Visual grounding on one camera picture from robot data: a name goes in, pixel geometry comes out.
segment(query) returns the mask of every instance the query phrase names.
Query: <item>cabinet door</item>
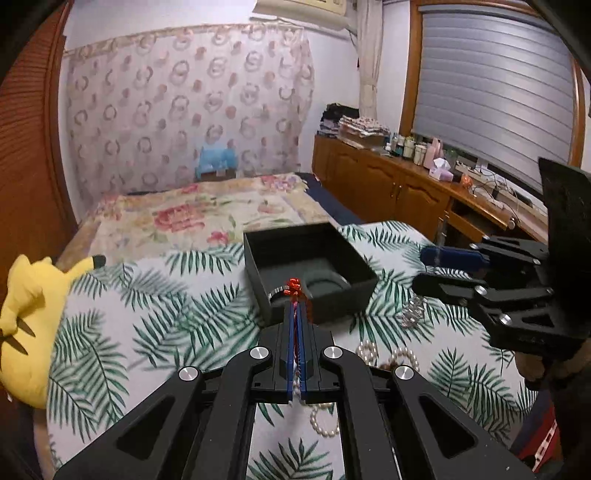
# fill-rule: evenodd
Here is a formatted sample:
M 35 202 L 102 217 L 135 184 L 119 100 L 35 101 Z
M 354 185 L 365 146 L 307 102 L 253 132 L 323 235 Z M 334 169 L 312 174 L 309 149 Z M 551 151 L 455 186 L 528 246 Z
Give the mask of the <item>cabinet door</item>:
M 429 240 L 434 240 L 437 222 L 449 201 L 449 195 L 426 181 L 405 176 L 396 203 L 395 218 L 415 227 Z
M 400 186 L 398 170 L 388 160 L 365 157 L 358 179 L 359 217 L 366 222 L 383 222 L 394 218 L 396 194 Z
M 340 203 L 355 215 L 361 216 L 358 199 L 362 167 L 359 164 L 358 151 L 347 145 L 338 145 L 331 152 L 330 163 L 330 191 Z
M 314 139 L 314 154 L 312 156 L 312 172 L 322 183 L 328 177 L 328 166 L 330 160 L 330 138 L 316 135 Z

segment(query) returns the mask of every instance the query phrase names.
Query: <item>wall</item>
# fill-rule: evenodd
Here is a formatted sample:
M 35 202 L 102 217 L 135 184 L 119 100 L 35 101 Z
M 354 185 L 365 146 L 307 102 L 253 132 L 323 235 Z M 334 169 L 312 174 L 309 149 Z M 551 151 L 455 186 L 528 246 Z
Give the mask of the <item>wall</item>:
M 76 0 L 64 31 L 66 49 L 164 27 L 245 23 L 249 21 L 254 4 L 255 0 Z M 300 135 L 302 171 L 311 170 L 314 135 L 326 104 L 338 102 L 357 107 L 359 102 L 357 52 L 346 31 L 330 34 L 309 30 L 307 35 L 316 71 L 316 86 Z M 61 156 L 74 214 L 77 220 L 81 220 L 84 211 L 67 140 L 66 71 L 67 60 L 63 62 L 60 76 Z
M 589 103 L 591 103 L 591 94 L 589 81 L 587 77 L 583 75 L 583 83 L 585 85 L 585 112 L 589 112 Z M 581 163 L 581 169 L 591 173 L 591 118 L 587 115 L 585 118 L 585 147 L 583 150 L 583 162 Z
M 410 2 L 384 5 L 384 36 L 378 77 L 378 120 L 392 132 L 398 132 L 406 71 Z

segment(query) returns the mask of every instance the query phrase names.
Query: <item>stack of fabric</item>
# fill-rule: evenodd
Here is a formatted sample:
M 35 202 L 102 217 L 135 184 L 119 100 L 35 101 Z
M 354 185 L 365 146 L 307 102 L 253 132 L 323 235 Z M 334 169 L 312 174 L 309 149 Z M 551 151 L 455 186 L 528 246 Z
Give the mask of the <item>stack of fabric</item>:
M 390 130 L 373 118 L 343 116 L 339 120 L 339 138 L 365 148 L 383 147 L 390 138 Z
M 317 132 L 318 135 L 337 138 L 339 136 L 339 120 L 344 115 L 351 118 L 359 118 L 359 110 L 339 103 L 330 103 L 329 105 L 326 105 L 326 110 L 324 110 L 322 119 L 320 120 L 320 128 Z

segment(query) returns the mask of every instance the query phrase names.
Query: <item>wooden desk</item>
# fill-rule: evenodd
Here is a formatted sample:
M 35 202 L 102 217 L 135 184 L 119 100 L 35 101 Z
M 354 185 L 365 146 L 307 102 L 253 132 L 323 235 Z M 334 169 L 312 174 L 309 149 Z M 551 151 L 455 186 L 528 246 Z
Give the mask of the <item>wooden desk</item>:
M 484 235 L 526 236 L 545 241 L 545 232 L 525 212 L 514 214 L 474 196 L 457 183 L 439 182 L 410 161 L 357 150 L 343 142 L 317 136 L 312 171 L 343 205 L 366 222 L 398 220 L 434 240 L 439 218 L 472 242 Z

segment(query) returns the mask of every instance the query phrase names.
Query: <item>window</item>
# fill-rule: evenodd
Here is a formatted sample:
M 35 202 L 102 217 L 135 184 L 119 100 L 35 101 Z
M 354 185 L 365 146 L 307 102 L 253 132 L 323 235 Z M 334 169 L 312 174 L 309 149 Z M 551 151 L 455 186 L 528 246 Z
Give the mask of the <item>window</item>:
M 538 157 L 567 163 L 573 66 L 543 20 L 477 5 L 425 5 L 413 131 L 541 190 Z

